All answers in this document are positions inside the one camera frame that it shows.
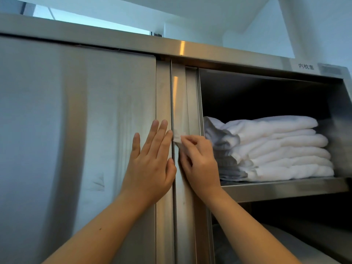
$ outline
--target stainless steel shelf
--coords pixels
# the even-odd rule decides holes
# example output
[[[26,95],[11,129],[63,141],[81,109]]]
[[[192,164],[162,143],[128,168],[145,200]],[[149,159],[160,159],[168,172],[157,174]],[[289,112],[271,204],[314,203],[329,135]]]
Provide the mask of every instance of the stainless steel shelf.
[[[279,182],[230,183],[222,188],[238,203],[349,191],[346,178],[309,178]]]

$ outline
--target right hand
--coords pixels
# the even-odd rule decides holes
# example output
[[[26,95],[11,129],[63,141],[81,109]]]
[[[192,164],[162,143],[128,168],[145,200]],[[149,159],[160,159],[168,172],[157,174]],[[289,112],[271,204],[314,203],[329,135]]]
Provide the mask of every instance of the right hand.
[[[189,184],[199,198],[207,203],[212,196],[222,191],[218,164],[214,158],[210,140],[203,136],[181,136],[188,153],[181,150],[181,164]]]

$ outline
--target white ceiling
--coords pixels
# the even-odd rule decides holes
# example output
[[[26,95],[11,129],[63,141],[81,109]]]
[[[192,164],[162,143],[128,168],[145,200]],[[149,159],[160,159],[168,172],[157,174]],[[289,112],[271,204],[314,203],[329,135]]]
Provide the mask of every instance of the white ceiling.
[[[208,26],[243,32],[268,0],[124,0]]]

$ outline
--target hand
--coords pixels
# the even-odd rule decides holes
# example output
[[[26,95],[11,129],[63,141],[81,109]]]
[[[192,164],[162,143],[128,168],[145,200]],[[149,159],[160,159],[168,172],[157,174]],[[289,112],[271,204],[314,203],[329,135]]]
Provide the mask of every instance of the hand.
[[[181,141],[188,151],[187,155],[181,151],[181,164],[187,179],[199,198],[207,203],[222,191],[212,143],[197,135],[181,136]]]
[[[131,205],[140,206],[144,211],[162,198],[175,179],[176,166],[168,159],[173,137],[171,130],[166,132],[167,120],[154,120],[147,140],[140,150],[140,137],[133,138],[132,152],[120,195],[134,200]]]

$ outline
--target left hand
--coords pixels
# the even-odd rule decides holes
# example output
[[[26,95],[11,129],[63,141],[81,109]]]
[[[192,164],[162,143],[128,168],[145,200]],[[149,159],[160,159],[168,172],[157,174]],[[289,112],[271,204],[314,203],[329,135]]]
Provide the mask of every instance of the left hand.
[[[139,206],[143,211],[169,191],[177,170],[173,159],[168,159],[173,132],[166,132],[167,120],[161,122],[159,130],[158,126],[159,121],[154,120],[142,150],[139,133],[134,135],[120,192],[120,196],[129,199],[133,202],[131,205]]]

